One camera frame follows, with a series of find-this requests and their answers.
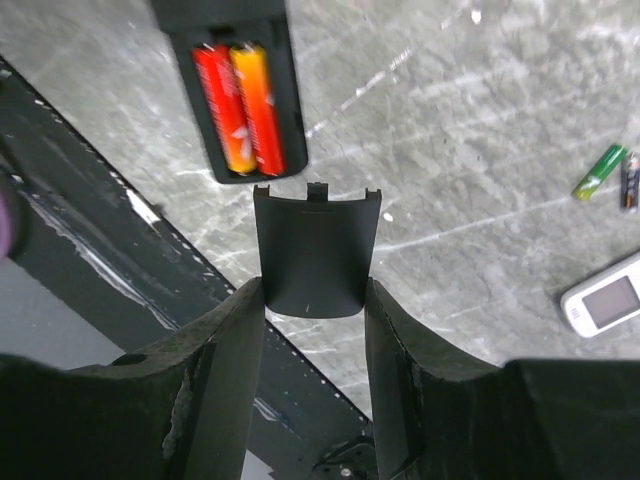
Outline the red orange battery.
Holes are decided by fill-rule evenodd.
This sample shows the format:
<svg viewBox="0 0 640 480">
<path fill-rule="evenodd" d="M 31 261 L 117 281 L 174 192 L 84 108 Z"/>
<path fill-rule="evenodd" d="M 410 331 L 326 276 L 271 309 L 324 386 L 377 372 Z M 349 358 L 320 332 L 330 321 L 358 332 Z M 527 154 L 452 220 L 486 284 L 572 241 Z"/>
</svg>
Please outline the red orange battery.
<svg viewBox="0 0 640 480">
<path fill-rule="evenodd" d="M 253 147 L 260 172 L 280 176 L 286 170 L 275 101 L 269 76 L 266 51 L 257 44 L 231 47 L 236 73 Z"/>
</svg>

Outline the green yellow battery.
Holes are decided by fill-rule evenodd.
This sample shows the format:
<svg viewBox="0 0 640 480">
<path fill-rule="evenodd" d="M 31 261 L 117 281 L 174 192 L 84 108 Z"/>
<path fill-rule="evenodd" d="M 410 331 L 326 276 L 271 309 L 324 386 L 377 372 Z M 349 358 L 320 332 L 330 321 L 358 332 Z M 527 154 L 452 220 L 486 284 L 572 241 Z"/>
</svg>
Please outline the green yellow battery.
<svg viewBox="0 0 640 480">
<path fill-rule="evenodd" d="M 627 154 L 625 146 L 610 145 L 574 188 L 572 196 L 582 201 L 589 200 Z"/>
</svg>

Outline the black battery cover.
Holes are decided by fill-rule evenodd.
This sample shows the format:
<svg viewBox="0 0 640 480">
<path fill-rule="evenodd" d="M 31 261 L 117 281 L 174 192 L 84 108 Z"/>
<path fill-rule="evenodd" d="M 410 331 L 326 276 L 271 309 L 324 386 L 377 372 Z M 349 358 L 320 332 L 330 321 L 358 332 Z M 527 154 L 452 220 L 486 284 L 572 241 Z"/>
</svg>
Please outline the black battery cover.
<svg viewBox="0 0 640 480">
<path fill-rule="evenodd" d="M 335 319 L 365 303 L 382 194 L 331 201 L 326 183 L 309 183 L 307 198 L 253 192 L 266 307 L 279 315 Z"/>
</svg>

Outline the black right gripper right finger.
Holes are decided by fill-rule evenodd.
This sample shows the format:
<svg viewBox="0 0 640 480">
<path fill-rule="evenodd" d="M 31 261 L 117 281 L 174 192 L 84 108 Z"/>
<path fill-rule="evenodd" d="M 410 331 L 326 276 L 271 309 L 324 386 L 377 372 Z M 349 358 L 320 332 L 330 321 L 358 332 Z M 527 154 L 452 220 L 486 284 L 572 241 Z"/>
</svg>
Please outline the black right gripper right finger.
<svg viewBox="0 0 640 480">
<path fill-rule="evenodd" d="M 488 364 L 367 285 L 366 359 L 383 479 L 635 479 L 639 365 Z"/>
</svg>

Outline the black silver battery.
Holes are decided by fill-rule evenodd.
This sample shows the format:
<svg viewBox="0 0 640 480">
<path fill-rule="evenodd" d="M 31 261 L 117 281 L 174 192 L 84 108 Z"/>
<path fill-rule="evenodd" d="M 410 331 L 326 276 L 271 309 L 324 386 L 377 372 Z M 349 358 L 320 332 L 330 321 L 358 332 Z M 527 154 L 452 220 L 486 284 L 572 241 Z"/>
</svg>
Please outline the black silver battery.
<svg viewBox="0 0 640 480">
<path fill-rule="evenodd" d="M 639 208 L 639 155 L 629 152 L 622 165 L 621 208 L 634 213 Z"/>
</svg>

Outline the red yellow battery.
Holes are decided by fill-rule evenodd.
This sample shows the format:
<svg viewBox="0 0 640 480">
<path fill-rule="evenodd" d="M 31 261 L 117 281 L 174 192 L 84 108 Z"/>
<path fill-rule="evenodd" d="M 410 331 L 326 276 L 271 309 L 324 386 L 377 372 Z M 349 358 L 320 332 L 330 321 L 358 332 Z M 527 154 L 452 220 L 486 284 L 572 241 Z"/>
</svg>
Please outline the red yellow battery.
<svg viewBox="0 0 640 480">
<path fill-rule="evenodd" d="M 192 51 L 229 170 L 247 175 L 257 168 L 243 101 L 225 45 L 203 44 Z"/>
</svg>

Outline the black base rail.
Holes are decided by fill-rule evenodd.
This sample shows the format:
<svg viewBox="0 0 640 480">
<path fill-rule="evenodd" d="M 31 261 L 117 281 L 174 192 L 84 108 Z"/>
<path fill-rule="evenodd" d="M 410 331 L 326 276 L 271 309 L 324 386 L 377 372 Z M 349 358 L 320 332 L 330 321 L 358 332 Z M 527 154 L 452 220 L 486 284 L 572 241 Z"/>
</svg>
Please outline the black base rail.
<svg viewBox="0 0 640 480">
<path fill-rule="evenodd" d="M 115 360 L 238 290 L 8 62 L 1 65 L 1 257 L 118 346 Z M 377 475 L 367 418 L 266 320 L 247 456 L 269 479 Z"/>
</svg>

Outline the white remote control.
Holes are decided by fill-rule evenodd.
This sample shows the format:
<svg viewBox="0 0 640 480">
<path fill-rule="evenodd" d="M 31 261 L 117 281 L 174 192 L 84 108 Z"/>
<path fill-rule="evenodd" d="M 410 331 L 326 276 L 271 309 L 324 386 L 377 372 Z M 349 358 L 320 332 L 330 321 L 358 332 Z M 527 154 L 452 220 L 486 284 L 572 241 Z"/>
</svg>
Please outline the white remote control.
<svg viewBox="0 0 640 480">
<path fill-rule="evenodd" d="M 634 318 L 639 314 L 639 254 L 566 291 L 560 306 L 570 327 L 583 338 Z"/>
</svg>

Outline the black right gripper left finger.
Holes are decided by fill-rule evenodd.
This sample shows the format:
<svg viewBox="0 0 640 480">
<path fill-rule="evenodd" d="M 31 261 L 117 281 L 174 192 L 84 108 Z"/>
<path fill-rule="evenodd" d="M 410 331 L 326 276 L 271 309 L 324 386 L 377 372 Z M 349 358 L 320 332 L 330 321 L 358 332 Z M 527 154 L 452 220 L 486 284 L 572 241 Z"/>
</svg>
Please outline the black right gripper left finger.
<svg viewBox="0 0 640 480">
<path fill-rule="evenodd" d="M 265 307 L 252 279 L 171 336 L 107 366 L 1 358 L 5 479 L 237 479 Z"/>
</svg>

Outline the black remote control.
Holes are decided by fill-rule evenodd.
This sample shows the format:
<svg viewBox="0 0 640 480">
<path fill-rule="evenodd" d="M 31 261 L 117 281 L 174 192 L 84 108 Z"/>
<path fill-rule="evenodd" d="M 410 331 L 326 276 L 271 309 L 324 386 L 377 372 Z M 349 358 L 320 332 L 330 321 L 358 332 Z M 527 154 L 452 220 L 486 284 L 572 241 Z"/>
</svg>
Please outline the black remote control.
<svg viewBox="0 0 640 480">
<path fill-rule="evenodd" d="M 308 164 L 283 1 L 155 1 L 214 178 L 291 177 Z"/>
</svg>

